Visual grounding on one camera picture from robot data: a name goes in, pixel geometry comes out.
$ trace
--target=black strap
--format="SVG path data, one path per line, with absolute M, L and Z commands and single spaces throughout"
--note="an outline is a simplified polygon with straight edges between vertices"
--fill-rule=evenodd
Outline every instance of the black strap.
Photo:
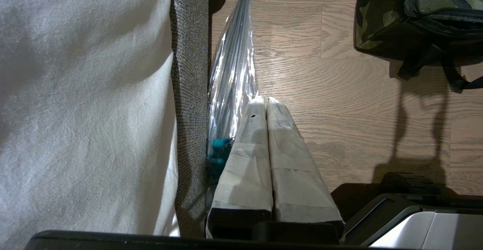
M 410 52 L 397 75 L 407 81 L 409 78 L 416 76 L 423 66 L 433 64 L 442 55 L 443 51 L 436 45 L 428 45 L 423 49 Z
M 451 57 L 442 57 L 441 58 L 441 65 L 443 66 L 443 70 L 445 70 L 446 78 L 448 82 L 455 90 L 472 90 L 475 88 L 483 88 L 483 76 L 472 81 L 466 81 L 454 66 L 454 62 Z
M 472 82 L 466 81 L 456 70 L 452 57 L 444 54 L 436 45 L 409 53 L 397 75 L 407 81 L 416 76 L 423 66 L 433 64 L 437 60 L 441 61 L 446 78 L 454 91 L 483 88 L 483 76 Z

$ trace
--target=camouflage bag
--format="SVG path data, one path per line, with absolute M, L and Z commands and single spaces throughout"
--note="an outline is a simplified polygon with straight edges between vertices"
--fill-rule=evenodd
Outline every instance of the camouflage bag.
M 404 61 L 406 80 L 439 62 L 454 90 L 483 88 L 455 68 L 483 60 L 483 0 L 357 0 L 354 47 Z

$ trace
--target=white fabric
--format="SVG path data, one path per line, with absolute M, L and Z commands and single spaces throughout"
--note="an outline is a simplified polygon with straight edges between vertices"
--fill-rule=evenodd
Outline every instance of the white fabric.
M 0 248 L 176 234 L 170 0 L 0 0 Z

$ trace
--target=gray panel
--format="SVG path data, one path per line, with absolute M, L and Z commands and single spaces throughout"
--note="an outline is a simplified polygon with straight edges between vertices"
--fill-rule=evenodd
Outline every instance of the gray panel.
M 424 250 L 483 249 L 483 215 L 437 213 Z
M 435 212 L 416 212 L 375 241 L 371 247 L 422 249 Z

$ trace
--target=speckled fabric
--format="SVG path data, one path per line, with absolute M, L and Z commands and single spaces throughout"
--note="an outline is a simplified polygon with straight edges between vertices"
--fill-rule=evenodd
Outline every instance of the speckled fabric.
M 171 0 L 171 77 L 178 122 L 181 236 L 204 236 L 208 86 L 208 0 Z

